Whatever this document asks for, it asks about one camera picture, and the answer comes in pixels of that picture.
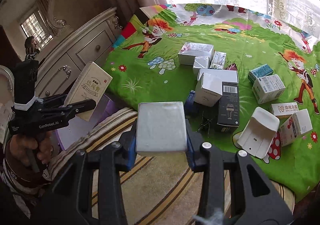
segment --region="dresser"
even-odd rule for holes
[[[36,96],[63,93],[88,62],[103,66],[120,32],[116,8],[110,8],[69,34],[41,59]]]

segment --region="screw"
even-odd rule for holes
[[[209,149],[209,148],[212,147],[212,145],[211,145],[211,143],[209,143],[209,142],[203,142],[203,143],[202,143],[202,147],[205,148],[205,149]]]
[[[76,154],[78,156],[83,156],[85,154],[85,151],[83,149],[79,149],[79,150],[77,150]]]
[[[240,150],[239,152],[238,152],[238,154],[239,154],[239,156],[242,156],[242,157],[245,157],[245,156],[247,156],[247,151],[244,151],[244,150]]]
[[[114,141],[114,142],[111,143],[111,146],[113,146],[114,148],[118,148],[118,147],[121,146],[121,144],[118,141]]]

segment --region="teal box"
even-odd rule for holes
[[[257,78],[272,75],[272,74],[273,74],[273,70],[270,68],[270,66],[267,64],[264,64],[262,66],[259,66],[256,69],[251,70],[248,74],[248,79],[250,82],[254,83],[254,81]]]

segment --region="person reflected in mirror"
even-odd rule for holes
[[[38,44],[34,36],[27,37],[24,42],[24,47],[26,49],[26,57],[24,59],[25,61],[34,59],[36,55],[40,53],[40,50],[37,48],[37,46]]]

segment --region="orange hair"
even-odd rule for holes
[[[306,62],[306,60],[301,55],[298,55],[293,50],[285,50],[283,57],[288,61],[291,60],[291,59],[296,59],[296,60],[299,60],[299,61],[304,62],[304,63]]]
[[[173,30],[172,27],[169,26],[169,23],[161,18],[153,18],[148,21],[150,26],[157,25],[158,27],[161,27],[165,31],[171,31]]]

